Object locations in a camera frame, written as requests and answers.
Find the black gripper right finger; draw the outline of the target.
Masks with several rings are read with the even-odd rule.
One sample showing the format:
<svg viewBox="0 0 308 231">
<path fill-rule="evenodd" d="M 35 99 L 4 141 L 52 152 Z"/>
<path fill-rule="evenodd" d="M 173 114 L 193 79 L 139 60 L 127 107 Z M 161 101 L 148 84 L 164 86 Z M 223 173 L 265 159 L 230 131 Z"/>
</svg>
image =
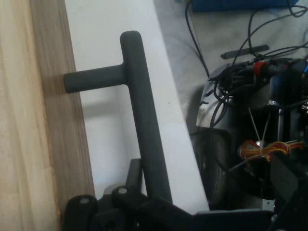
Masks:
<svg viewBox="0 0 308 231">
<path fill-rule="evenodd" d="M 308 175 L 284 154 L 275 154 L 271 161 L 270 179 L 277 198 L 268 230 L 306 231 Z"/>
</svg>

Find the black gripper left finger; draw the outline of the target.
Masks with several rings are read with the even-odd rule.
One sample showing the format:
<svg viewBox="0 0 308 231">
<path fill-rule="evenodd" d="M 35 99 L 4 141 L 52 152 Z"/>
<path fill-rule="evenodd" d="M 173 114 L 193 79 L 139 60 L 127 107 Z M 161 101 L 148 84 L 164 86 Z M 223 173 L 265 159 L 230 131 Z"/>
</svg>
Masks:
<svg viewBox="0 0 308 231">
<path fill-rule="evenodd" d="M 164 160 L 130 162 L 127 181 L 101 199 L 91 195 L 69 200 L 64 231 L 208 231 L 210 215 L 190 215 L 174 206 Z"/>
</svg>

